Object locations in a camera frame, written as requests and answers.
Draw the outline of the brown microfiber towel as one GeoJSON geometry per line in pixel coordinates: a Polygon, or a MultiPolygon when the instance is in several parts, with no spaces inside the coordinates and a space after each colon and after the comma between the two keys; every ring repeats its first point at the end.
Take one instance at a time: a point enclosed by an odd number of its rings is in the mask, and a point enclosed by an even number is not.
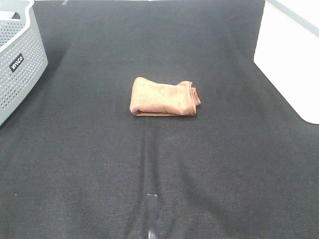
{"type": "Polygon", "coordinates": [[[137,77],[132,86],[130,111],[135,116],[194,116],[200,104],[190,81],[170,85],[137,77]]]}

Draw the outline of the black table cloth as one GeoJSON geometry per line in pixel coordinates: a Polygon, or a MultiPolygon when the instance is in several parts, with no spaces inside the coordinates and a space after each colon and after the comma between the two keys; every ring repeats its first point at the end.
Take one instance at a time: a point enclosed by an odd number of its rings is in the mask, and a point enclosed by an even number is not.
{"type": "Polygon", "coordinates": [[[3,239],[316,239],[319,127],[256,67],[262,0],[38,1],[48,66],[0,128],[3,239]],[[194,116],[135,116],[137,77],[194,116]]]}

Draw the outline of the grey tape strip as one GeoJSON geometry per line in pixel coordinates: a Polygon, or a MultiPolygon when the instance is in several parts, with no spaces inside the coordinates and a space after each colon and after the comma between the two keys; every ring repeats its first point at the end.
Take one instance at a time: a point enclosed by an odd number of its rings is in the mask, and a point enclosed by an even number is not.
{"type": "Polygon", "coordinates": [[[159,205],[157,194],[147,194],[148,201],[148,239],[159,239],[159,205]]]}

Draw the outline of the white plastic storage bin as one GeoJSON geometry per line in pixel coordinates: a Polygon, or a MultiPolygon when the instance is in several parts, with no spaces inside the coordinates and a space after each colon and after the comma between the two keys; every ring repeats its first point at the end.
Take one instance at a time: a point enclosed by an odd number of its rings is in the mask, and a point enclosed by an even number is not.
{"type": "Polygon", "coordinates": [[[254,63],[306,122],[319,122],[319,2],[267,0],[254,63]]]}

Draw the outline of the grey perforated plastic basket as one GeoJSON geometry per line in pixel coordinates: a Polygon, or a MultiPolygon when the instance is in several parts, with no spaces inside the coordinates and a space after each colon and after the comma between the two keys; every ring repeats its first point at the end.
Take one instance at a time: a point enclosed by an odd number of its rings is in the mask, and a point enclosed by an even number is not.
{"type": "Polygon", "coordinates": [[[2,0],[1,12],[18,19],[0,20],[0,121],[21,104],[45,71],[48,60],[32,0],[2,0]]]}

